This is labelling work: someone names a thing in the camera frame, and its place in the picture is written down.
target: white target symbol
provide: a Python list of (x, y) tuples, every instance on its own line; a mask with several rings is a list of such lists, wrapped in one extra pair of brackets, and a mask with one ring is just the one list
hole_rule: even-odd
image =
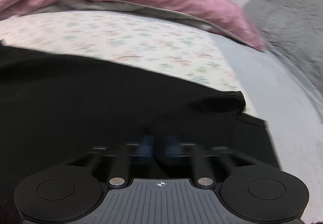
[(162, 187), (162, 186), (165, 186), (167, 184), (165, 182), (160, 181), (160, 182), (156, 183), (156, 185)]

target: robotic device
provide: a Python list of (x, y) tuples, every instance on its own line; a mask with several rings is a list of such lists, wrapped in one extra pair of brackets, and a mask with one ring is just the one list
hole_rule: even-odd
[(94, 147), (27, 177), (14, 193), (28, 224), (301, 224), (308, 199), (295, 176), (229, 147), (151, 136), (117, 151)]

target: floral pattern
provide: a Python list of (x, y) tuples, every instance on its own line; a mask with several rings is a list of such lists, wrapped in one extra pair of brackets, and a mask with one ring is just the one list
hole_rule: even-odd
[(124, 63), (194, 81), (221, 91), (243, 92), (221, 51), (205, 31), (169, 21), (102, 11), (68, 11), (0, 21), (7, 45)]

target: mattress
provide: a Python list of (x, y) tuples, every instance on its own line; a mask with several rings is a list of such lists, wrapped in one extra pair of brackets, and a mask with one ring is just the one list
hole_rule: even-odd
[(68, 11), (0, 22), (6, 45), (115, 61), (222, 91), (242, 91), (245, 112), (268, 121), (282, 169), (308, 187), (302, 220), (322, 218), (323, 126), (308, 96), (269, 52), (151, 17)]

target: gray ribbed plate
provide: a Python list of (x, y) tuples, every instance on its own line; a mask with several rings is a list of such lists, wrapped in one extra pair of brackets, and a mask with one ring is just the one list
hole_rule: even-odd
[[(135, 179), (111, 190), (101, 205), (70, 224), (251, 224), (229, 212), (211, 190), (193, 187), (188, 179)], [(299, 220), (289, 224), (300, 224)]]

